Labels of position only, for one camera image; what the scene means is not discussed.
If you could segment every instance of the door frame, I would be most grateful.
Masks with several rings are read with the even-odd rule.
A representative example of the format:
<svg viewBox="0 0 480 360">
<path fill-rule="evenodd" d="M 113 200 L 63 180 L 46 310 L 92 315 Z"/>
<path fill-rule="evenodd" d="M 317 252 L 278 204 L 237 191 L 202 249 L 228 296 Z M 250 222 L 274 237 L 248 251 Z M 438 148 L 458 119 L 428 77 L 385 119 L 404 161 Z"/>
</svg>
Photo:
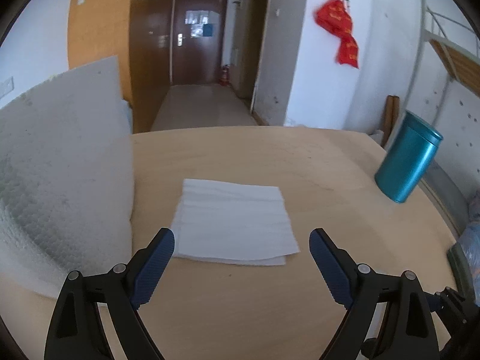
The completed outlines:
<svg viewBox="0 0 480 360">
<path fill-rule="evenodd" d="M 270 8 L 272 7 L 272 0 L 267 0 L 267 12 L 265 15 L 265 23 L 263 24 L 263 36 L 262 36 L 262 46 L 260 48 L 260 59 L 258 61 L 258 69 L 257 69 L 257 78 L 255 80 L 255 86 L 253 87 L 253 95 L 251 97 L 250 103 L 250 114 L 253 115 L 255 111 L 255 101 L 257 98 L 258 86 L 260 84 L 260 78 L 262 75 L 262 66 L 263 66 L 263 55 L 265 53 L 265 43 L 266 43 L 266 35 L 268 30 L 268 23 L 270 19 Z"/>
<path fill-rule="evenodd" d="M 219 61 L 218 61 L 218 70 L 219 72 L 222 69 L 222 60 L 223 60 L 223 49 L 225 47 L 225 25 L 227 23 L 227 9 L 229 7 L 229 0 L 224 0 L 225 4 L 223 7 L 223 10 L 221 12 L 221 17 L 223 18 L 223 23 L 220 28 L 220 35 L 221 35 L 221 46 L 220 46 L 220 55 L 219 55 Z M 171 28 L 171 37 L 170 37 L 170 85 L 173 84 L 173 47 L 175 44 L 175 10 L 177 7 L 177 0 L 173 0 L 173 9 L 172 9 L 172 28 Z"/>
</svg>

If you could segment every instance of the teal canister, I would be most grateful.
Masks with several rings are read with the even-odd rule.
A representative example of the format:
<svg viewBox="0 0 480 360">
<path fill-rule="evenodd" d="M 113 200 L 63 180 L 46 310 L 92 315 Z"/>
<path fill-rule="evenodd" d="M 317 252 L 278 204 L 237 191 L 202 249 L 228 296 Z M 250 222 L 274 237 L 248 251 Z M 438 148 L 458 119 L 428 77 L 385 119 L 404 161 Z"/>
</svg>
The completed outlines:
<svg viewBox="0 0 480 360">
<path fill-rule="evenodd" d="M 375 174 L 378 188 L 404 203 L 435 157 L 443 136 L 423 119 L 407 111 L 390 151 Z"/>
</svg>

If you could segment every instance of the canister lid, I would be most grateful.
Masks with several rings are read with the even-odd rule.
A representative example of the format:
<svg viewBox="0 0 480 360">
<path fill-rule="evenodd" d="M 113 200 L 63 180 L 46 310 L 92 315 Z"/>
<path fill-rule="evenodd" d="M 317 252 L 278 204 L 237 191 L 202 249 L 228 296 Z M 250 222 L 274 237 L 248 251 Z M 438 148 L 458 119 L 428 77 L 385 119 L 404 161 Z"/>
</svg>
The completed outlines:
<svg viewBox="0 0 480 360">
<path fill-rule="evenodd" d="M 415 130 L 421 137 L 426 139 L 434 146 L 439 146 L 443 141 L 443 135 L 441 135 L 435 128 L 429 125 L 425 120 L 413 114 L 410 111 L 406 112 L 405 122 L 412 130 Z"/>
</svg>

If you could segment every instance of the brown door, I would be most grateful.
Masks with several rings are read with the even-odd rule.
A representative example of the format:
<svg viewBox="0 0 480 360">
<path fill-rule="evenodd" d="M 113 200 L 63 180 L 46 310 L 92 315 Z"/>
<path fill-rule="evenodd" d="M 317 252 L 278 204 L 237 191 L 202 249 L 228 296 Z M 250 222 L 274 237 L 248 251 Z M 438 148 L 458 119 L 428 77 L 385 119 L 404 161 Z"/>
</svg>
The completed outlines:
<svg viewBox="0 0 480 360">
<path fill-rule="evenodd" d="M 241 98 L 252 101 L 257 80 L 260 54 L 262 51 L 263 32 L 267 15 L 268 0 L 252 0 L 250 6 L 250 24 L 248 27 L 244 54 L 241 88 Z"/>
<path fill-rule="evenodd" d="M 173 0 L 132 1 L 129 36 L 135 133 L 150 131 L 170 89 L 172 7 Z"/>
<path fill-rule="evenodd" d="M 175 0 L 173 84 L 217 83 L 228 0 Z"/>
</svg>

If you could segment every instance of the plastic bag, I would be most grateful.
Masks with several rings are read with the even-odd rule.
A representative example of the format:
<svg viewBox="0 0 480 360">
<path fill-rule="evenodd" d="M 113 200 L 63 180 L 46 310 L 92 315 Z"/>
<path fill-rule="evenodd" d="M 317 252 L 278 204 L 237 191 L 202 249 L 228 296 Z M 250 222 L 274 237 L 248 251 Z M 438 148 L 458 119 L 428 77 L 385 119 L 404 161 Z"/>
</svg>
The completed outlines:
<svg viewBox="0 0 480 360">
<path fill-rule="evenodd" d="M 480 224 L 480 190 L 477 191 L 470 203 L 469 217 L 471 222 L 478 222 Z"/>
<path fill-rule="evenodd" d="M 469 206 L 471 223 L 458 241 L 469 263 L 477 305 L 480 305 L 480 191 Z"/>
</svg>

